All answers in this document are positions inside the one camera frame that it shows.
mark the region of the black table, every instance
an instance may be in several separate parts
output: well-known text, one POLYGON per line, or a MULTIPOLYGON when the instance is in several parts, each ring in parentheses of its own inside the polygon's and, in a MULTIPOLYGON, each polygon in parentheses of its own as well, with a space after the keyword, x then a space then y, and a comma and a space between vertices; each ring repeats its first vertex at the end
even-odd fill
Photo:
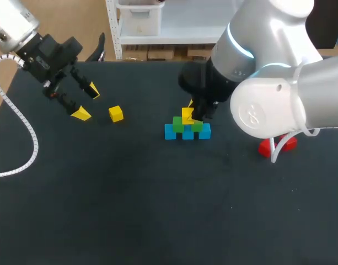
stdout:
MULTIPOLYGON (((0 178, 3 264, 334 264, 338 130, 299 136, 275 165, 234 124, 228 104, 209 141, 165 141, 189 95, 180 63, 84 63, 101 94, 63 86, 82 122, 19 71, 8 92, 40 144, 26 171, 0 178), (108 108, 125 120, 113 124, 108 108)), ((31 137, 0 108, 0 172, 25 163, 31 137)))

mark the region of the blue block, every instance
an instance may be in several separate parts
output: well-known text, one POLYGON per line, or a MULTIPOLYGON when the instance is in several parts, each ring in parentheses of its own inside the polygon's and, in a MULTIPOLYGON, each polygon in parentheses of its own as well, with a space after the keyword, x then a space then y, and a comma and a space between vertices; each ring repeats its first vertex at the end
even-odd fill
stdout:
POLYGON ((211 138, 211 125, 209 123, 203 124, 203 130, 200 132, 200 140, 209 140, 211 138))
POLYGON ((176 140, 176 133, 172 124, 165 124, 165 140, 176 140))
POLYGON ((193 131, 186 131, 182 134, 182 140, 194 140, 195 133, 193 131))
POLYGON ((189 124, 185 125, 185 131, 192 131, 192 126, 189 124))

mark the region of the wooden floor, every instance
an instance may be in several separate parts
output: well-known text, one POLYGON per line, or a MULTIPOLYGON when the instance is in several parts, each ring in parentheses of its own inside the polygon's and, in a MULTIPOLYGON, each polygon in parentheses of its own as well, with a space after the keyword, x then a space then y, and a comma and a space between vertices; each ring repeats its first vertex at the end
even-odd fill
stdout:
MULTIPOLYGON (((21 1, 39 19, 41 35, 49 33, 59 43, 71 36, 76 37, 83 45, 83 51, 79 56, 80 61, 85 60, 94 51, 102 32, 106 34, 106 60, 115 59, 105 0, 21 1)), ((328 56, 338 55, 338 47, 334 50, 321 51, 321 53, 328 56)), ((0 84, 5 91, 16 69, 14 62, 1 63, 0 84)))

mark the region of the robot logo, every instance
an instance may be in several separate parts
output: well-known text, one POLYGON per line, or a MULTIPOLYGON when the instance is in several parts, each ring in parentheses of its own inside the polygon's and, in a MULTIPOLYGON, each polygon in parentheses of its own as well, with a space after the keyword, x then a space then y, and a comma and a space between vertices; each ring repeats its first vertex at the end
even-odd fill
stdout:
POLYGON ((241 121, 251 129, 258 129, 265 123, 265 113, 257 103, 246 103, 240 106, 239 116, 241 121))

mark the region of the white cable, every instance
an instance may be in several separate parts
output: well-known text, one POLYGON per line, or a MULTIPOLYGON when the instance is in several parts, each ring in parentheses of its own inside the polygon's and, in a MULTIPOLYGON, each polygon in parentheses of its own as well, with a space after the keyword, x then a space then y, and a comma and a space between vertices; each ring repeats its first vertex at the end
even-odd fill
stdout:
MULTIPOLYGON (((17 57, 17 56, 13 56, 11 54, 5 54, 0 56, 0 62, 3 60, 14 60, 18 65, 20 65, 21 67, 23 67, 24 65, 24 61, 17 57)), ((10 106, 10 108, 16 113, 16 115, 22 120, 22 122, 24 123, 24 125, 26 126, 26 128, 29 130, 29 133, 31 135, 31 138, 33 140, 33 144, 34 144, 34 150, 33 150, 33 154, 31 155, 31 158, 29 159, 29 161, 14 170, 11 171, 7 171, 7 172, 3 172, 0 173, 0 177, 5 177, 5 176, 10 176, 13 174, 17 174, 25 169, 27 169, 36 159, 37 156, 37 151, 39 150, 39 143, 37 142, 37 137, 35 134, 35 131, 33 130, 33 127, 31 127, 30 123, 27 121, 27 119, 24 117, 24 115, 19 111, 19 109, 9 100, 9 98, 6 96, 6 94, 2 91, 1 87, 0 87, 0 96, 3 98, 3 100, 10 106)))
POLYGON ((270 144, 270 153, 274 153, 274 151, 275 151, 274 137, 273 138, 269 138, 269 144, 270 144))
POLYGON ((296 136, 297 134, 302 133, 302 131, 293 131, 289 132, 283 139, 280 140, 277 147, 275 148, 274 152, 272 153, 272 163, 275 163, 278 159, 278 155, 284 145, 289 141, 292 137, 296 136))
POLYGON ((290 100, 291 100, 291 111, 293 113, 294 119, 296 121, 296 124, 299 126, 299 128, 302 130, 304 134, 306 134, 309 137, 315 137, 319 134, 320 128, 314 129, 313 133, 307 129, 305 125, 305 121, 302 117, 300 106, 298 104, 298 80, 301 74, 302 67, 305 65, 305 62, 301 62, 301 64, 297 67, 295 70, 293 81, 291 82, 291 90, 290 90, 290 100))

